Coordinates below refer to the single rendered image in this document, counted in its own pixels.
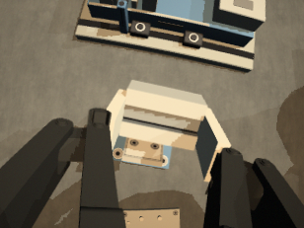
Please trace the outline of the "beige slotted block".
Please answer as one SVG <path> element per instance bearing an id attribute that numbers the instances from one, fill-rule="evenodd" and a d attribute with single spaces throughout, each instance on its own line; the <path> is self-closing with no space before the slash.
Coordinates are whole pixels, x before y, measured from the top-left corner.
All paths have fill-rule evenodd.
<path id="1" fill-rule="evenodd" d="M 120 136 L 194 150 L 207 104 L 202 95 L 131 80 Z"/>

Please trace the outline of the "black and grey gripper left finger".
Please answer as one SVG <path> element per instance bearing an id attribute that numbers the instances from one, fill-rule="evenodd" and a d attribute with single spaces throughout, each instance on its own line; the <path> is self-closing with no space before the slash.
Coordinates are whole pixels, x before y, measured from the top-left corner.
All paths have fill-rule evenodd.
<path id="1" fill-rule="evenodd" d="M 87 127 L 51 120 L 0 168 L 0 228 L 32 228 L 70 162 L 83 162 L 79 228 L 126 228 L 113 157 L 125 97 L 90 109 Z"/>

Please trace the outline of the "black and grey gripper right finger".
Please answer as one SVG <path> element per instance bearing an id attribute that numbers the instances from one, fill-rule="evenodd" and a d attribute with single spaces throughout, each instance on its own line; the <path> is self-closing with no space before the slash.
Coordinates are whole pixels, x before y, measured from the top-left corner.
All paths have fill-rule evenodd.
<path id="1" fill-rule="evenodd" d="M 207 108 L 195 143 L 209 182 L 203 228 L 304 228 L 304 205 L 275 165 L 263 158 L 244 161 L 230 146 Z"/>

